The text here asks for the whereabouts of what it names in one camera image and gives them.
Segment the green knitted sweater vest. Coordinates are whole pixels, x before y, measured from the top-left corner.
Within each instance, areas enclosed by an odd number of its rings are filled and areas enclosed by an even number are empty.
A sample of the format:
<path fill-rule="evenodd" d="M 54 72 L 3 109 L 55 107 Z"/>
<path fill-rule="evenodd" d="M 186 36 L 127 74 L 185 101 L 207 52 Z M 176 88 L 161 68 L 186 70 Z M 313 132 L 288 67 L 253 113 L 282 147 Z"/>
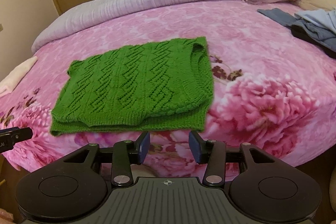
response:
<path fill-rule="evenodd" d="M 75 60 L 51 112 L 54 136 L 199 130 L 214 98 L 204 37 L 123 46 Z"/>

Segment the cream folded cloth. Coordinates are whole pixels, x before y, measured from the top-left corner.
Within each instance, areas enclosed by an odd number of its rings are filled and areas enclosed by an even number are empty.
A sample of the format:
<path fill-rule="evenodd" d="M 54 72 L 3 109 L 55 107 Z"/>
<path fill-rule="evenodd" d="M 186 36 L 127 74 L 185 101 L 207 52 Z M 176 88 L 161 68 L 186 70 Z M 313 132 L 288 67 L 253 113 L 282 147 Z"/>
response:
<path fill-rule="evenodd" d="M 38 61 L 37 56 L 33 56 L 18 66 L 16 66 L 3 80 L 1 80 L 0 91 L 1 97 L 6 94 L 12 93 L 19 82 L 23 77 L 30 71 L 30 69 L 35 65 Z"/>

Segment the pink floral fleece blanket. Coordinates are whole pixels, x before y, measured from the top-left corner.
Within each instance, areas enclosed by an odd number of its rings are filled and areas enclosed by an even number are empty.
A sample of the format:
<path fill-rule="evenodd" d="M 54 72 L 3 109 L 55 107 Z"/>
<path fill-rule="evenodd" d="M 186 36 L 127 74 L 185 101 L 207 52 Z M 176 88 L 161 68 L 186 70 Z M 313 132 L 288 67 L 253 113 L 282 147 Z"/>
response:
<path fill-rule="evenodd" d="M 125 15 L 42 46 L 29 73 L 1 98 L 1 128 L 34 132 L 4 157 L 32 172 L 88 143 L 111 147 L 136 139 L 137 132 L 50 134 L 70 64 L 125 45 L 200 36 L 209 45 L 215 84 L 205 139 L 251 143 L 293 166 L 335 145 L 335 60 L 258 6 L 207 0 Z"/>

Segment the dark blue garment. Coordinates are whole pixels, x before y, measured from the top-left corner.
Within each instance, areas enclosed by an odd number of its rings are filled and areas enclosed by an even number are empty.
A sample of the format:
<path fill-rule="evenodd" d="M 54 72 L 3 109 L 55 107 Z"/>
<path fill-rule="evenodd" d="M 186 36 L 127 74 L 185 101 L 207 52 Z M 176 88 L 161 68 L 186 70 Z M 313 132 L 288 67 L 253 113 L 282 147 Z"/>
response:
<path fill-rule="evenodd" d="M 268 17 L 269 19 L 272 19 L 273 21 L 277 22 L 278 24 L 289 28 L 291 31 L 291 34 L 298 39 L 301 39 L 303 41 L 306 41 L 310 44 L 314 44 L 315 46 L 320 47 L 329 57 L 332 59 L 335 59 L 335 52 L 328 50 L 324 46 L 320 45 L 319 43 L 315 42 L 313 39 L 311 39 L 305 31 L 299 26 L 296 25 L 298 20 L 295 18 L 294 15 L 290 15 L 287 12 L 284 12 L 278 8 L 271 9 L 271 10 L 262 10 L 258 9 L 258 12 L 260 14 L 263 14 L 264 16 Z"/>

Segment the light blue clothing pile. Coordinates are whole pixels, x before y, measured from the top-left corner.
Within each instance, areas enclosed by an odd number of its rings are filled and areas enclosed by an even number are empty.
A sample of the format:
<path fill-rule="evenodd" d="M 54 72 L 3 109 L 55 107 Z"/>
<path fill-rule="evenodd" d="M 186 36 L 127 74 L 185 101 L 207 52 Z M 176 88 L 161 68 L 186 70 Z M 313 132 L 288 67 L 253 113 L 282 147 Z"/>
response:
<path fill-rule="evenodd" d="M 315 42 L 335 52 L 335 9 L 299 11 L 295 13 L 296 25 Z"/>

